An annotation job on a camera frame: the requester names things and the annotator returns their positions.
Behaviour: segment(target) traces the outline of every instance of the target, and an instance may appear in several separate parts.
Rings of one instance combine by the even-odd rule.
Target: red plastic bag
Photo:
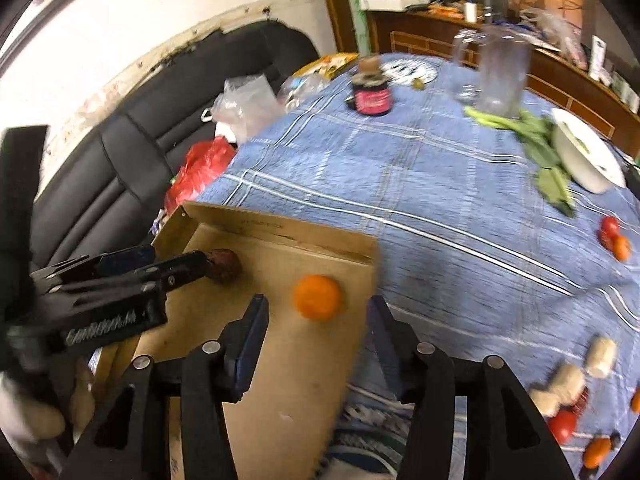
[[[225,137],[203,140],[191,146],[173,185],[164,196],[167,214],[173,213],[185,200],[193,200],[202,193],[226,170],[235,154],[236,150]]]

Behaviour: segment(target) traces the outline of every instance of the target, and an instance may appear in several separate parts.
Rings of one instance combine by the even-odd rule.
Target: sofa cushion
[[[200,115],[225,79],[262,73],[277,92],[317,58],[305,34],[273,20],[215,31],[173,58],[80,142],[36,200],[33,263],[140,243],[189,147],[213,138],[215,123]]]

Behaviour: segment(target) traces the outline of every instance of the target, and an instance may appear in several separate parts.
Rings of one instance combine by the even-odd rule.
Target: brown fruit
[[[207,253],[206,276],[218,283],[231,283],[242,274],[242,264],[231,249],[213,249]]]
[[[609,451],[611,451],[611,441],[608,436],[594,438],[587,446],[587,449],[584,450],[584,455],[582,456],[585,468],[595,469],[599,467]]]
[[[631,256],[631,243],[626,236],[620,235],[613,239],[613,255],[619,262],[626,262]]]

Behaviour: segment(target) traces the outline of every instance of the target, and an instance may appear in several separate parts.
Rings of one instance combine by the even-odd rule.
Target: wooden shelf
[[[460,28],[480,29],[481,23],[434,16],[428,12],[367,11],[375,52],[409,52],[450,57],[453,37]],[[464,63],[478,66],[476,46]],[[569,110],[609,137],[631,156],[640,154],[640,117],[609,88],[578,67],[542,48],[531,56],[527,89]]]

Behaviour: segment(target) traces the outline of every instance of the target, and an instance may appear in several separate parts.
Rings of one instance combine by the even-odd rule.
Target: glass pitcher
[[[477,75],[462,64],[469,43],[480,46]],[[530,43],[506,27],[485,25],[481,30],[462,29],[453,42],[452,61],[456,68],[451,93],[457,101],[473,105],[481,112],[516,118],[530,58]]]

